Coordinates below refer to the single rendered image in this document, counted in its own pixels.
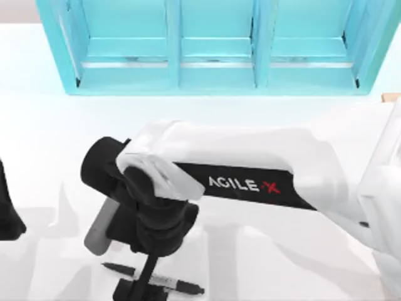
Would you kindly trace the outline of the black marker pen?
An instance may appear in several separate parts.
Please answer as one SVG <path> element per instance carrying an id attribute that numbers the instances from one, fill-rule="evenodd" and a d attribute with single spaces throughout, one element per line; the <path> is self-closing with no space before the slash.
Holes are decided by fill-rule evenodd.
<path id="1" fill-rule="evenodd" d="M 134 267 L 112 262 L 103 262 L 102 265 L 111 271 L 128 276 L 132 279 L 135 280 L 139 279 L 140 273 L 137 272 Z M 165 288 L 169 288 L 171 290 L 175 290 L 176 292 L 184 293 L 187 295 L 205 294 L 205 289 L 199 286 L 198 284 L 186 282 L 183 280 L 178 280 L 172 277 L 153 274 L 150 277 L 149 283 L 152 285 L 158 285 Z"/>

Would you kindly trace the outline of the light blue rack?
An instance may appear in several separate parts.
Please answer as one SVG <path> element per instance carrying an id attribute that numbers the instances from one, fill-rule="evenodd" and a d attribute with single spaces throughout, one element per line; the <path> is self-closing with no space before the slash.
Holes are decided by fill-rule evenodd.
<path id="1" fill-rule="evenodd" d="M 35 0 L 70 95 L 365 95 L 401 0 Z"/>

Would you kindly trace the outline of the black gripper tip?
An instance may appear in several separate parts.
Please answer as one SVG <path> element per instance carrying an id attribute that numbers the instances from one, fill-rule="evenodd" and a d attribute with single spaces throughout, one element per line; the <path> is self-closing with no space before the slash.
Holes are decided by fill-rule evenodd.
<path id="1" fill-rule="evenodd" d="M 0 241 L 16 241 L 26 230 L 11 200 L 4 165 L 0 160 Z"/>

